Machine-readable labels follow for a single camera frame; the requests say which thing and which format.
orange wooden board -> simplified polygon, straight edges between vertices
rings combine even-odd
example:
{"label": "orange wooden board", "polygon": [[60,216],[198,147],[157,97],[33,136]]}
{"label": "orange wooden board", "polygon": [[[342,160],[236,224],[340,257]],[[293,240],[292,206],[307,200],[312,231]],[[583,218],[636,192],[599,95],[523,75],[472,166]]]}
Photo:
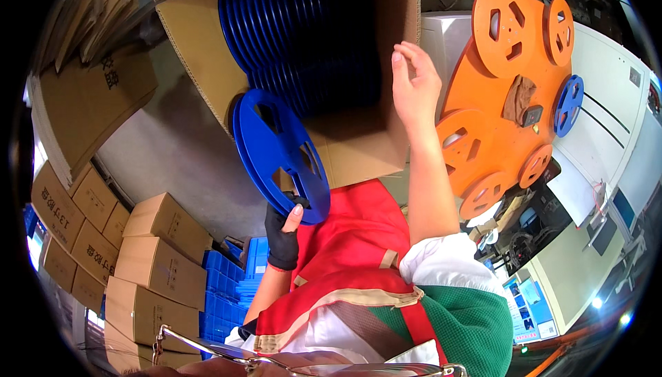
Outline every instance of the orange wooden board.
{"label": "orange wooden board", "polygon": [[[538,122],[539,134],[532,126],[521,128],[512,121],[501,118],[506,95],[513,78],[495,78],[481,61],[475,41],[471,37],[465,47],[451,79],[448,94],[442,111],[442,120],[454,111],[477,109],[487,117],[485,133],[491,134],[491,145],[481,151],[480,160],[463,166],[463,171],[450,174],[451,187],[456,196],[464,197],[470,188],[484,177],[497,172],[507,174],[506,191],[519,182],[520,170],[531,154],[542,145],[550,144],[554,139],[553,117],[556,101],[561,93],[561,86],[571,75],[572,67],[553,65],[545,51],[543,41],[544,4],[537,0],[527,0],[534,14],[535,48],[529,63],[520,71],[520,75],[530,78],[535,83],[535,91],[530,106],[543,106]],[[439,134],[440,142],[445,137]],[[447,162],[451,153],[444,151]]]}

person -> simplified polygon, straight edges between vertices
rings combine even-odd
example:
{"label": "person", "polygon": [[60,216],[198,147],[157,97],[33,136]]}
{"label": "person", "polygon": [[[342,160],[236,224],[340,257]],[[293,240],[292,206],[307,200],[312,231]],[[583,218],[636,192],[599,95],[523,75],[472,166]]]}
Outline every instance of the person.
{"label": "person", "polygon": [[[269,265],[244,326],[225,343],[307,364],[460,363],[475,377],[503,376],[512,295],[460,232],[435,132],[441,79],[410,42],[394,46],[392,67],[410,142],[409,225],[378,180],[332,190],[329,216],[314,226],[299,226],[301,199],[287,218],[269,207]],[[227,363],[213,358],[185,373],[219,362]]]}

gloved hand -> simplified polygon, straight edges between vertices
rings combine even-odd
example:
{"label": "gloved hand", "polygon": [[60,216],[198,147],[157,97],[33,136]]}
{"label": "gloved hand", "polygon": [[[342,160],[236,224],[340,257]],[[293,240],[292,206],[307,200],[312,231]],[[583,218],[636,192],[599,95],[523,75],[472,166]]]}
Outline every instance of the gloved hand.
{"label": "gloved hand", "polygon": [[299,243],[297,242],[297,228],[303,217],[304,207],[309,206],[308,199],[295,196],[292,191],[284,192],[287,198],[297,205],[285,217],[278,213],[271,204],[267,205],[267,217],[264,227],[267,230],[269,241],[269,265],[280,270],[294,270],[299,257]]}

light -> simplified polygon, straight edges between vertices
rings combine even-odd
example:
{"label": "light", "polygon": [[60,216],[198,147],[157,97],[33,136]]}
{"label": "light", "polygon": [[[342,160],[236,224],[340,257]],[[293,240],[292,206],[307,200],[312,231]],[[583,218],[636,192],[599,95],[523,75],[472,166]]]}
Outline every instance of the light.
{"label": "light", "polygon": [[629,314],[623,314],[621,315],[620,323],[622,326],[627,326],[630,321],[632,321],[632,317]]}

hand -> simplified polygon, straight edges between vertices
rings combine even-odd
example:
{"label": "hand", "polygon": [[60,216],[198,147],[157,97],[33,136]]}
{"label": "hand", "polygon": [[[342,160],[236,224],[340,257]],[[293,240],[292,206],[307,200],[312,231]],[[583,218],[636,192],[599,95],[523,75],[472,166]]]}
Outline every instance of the hand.
{"label": "hand", "polygon": [[[442,80],[428,54],[417,45],[403,41],[393,47],[393,103],[411,139],[421,129],[434,128]],[[408,62],[416,72],[411,80]]]}
{"label": "hand", "polygon": [[271,204],[267,205],[267,217],[264,227],[267,230],[269,242],[269,265],[279,270],[293,270],[297,267],[299,258],[299,243],[297,242],[297,228],[303,217],[303,207],[308,206],[308,200],[295,196],[291,191],[286,196],[296,203],[287,218],[278,213]]}

